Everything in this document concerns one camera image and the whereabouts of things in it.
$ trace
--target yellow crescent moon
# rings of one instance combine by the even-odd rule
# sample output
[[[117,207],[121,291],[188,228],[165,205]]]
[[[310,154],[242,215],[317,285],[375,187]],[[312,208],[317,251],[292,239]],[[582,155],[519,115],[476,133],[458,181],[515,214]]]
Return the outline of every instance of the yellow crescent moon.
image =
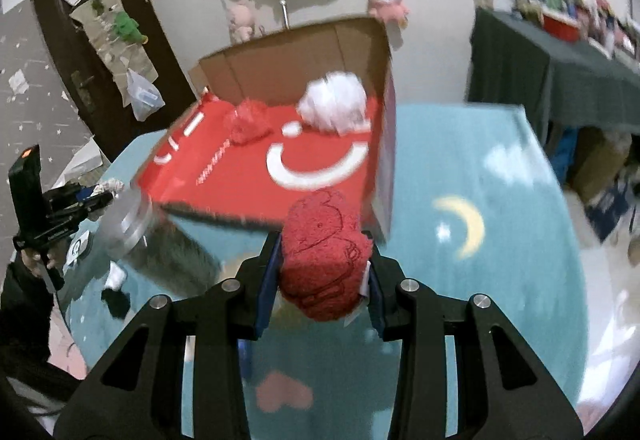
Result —
[[[466,223],[466,242],[458,249],[458,259],[474,255],[484,240],[484,220],[480,211],[468,200],[459,196],[445,196],[433,202],[441,211],[456,213]]]

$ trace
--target dark brown door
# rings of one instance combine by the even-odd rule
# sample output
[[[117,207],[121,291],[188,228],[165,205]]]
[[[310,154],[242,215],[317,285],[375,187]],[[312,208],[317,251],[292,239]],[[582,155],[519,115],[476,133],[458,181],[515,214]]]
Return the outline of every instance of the dark brown door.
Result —
[[[122,96],[110,71],[82,28],[69,17],[74,7],[64,0],[32,1],[51,58],[78,107],[79,116],[110,160],[137,136],[170,126],[194,102],[189,83],[149,0],[122,0],[125,11],[137,20],[140,32],[149,38],[144,48],[158,71],[154,85],[166,103],[145,122],[135,119],[130,106],[122,107]]]

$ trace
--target open box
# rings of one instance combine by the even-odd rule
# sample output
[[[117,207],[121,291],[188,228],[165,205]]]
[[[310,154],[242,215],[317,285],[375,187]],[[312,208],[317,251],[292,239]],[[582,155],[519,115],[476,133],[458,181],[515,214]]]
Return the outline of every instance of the open box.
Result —
[[[307,83],[336,70],[362,81],[371,130],[338,136],[304,128],[295,138],[284,136],[286,122],[302,121],[295,106]],[[361,207],[364,229],[388,236],[396,94],[382,24],[353,17],[273,33],[202,58],[190,77],[199,92],[208,88],[213,96],[176,121],[138,171],[134,181],[153,200],[181,215],[277,229],[321,178]],[[229,146],[223,117],[246,98],[269,106],[273,132]],[[361,161],[354,162],[358,152]],[[357,167],[345,173],[347,162]]]

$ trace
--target white cloud print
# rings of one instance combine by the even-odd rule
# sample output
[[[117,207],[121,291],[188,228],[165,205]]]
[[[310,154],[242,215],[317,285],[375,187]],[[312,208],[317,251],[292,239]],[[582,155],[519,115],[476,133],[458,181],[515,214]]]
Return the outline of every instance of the white cloud print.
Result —
[[[507,185],[518,183],[533,187],[536,182],[556,182],[551,165],[533,136],[524,146],[513,144],[506,148],[498,144],[484,157],[483,165]]]

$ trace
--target silver bolt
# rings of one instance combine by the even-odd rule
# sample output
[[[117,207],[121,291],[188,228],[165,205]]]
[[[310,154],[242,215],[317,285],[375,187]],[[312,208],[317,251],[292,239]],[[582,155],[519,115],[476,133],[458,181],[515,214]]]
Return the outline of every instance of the silver bolt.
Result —
[[[151,308],[155,308],[156,310],[158,310],[159,308],[162,308],[163,306],[165,306],[168,302],[169,302],[169,298],[167,296],[158,294],[153,296],[149,300],[149,306],[151,306]]]
[[[415,292],[420,288],[420,283],[415,279],[403,279],[400,283],[400,288],[405,292]]]
[[[491,298],[484,294],[476,294],[474,296],[474,305],[478,308],[489,308],[491,306]]]
[[[240,282],[235,278],[225,279],[222,282],[222,290],[224,290],[225,292],[235,292],[239,288],[240,288]]]

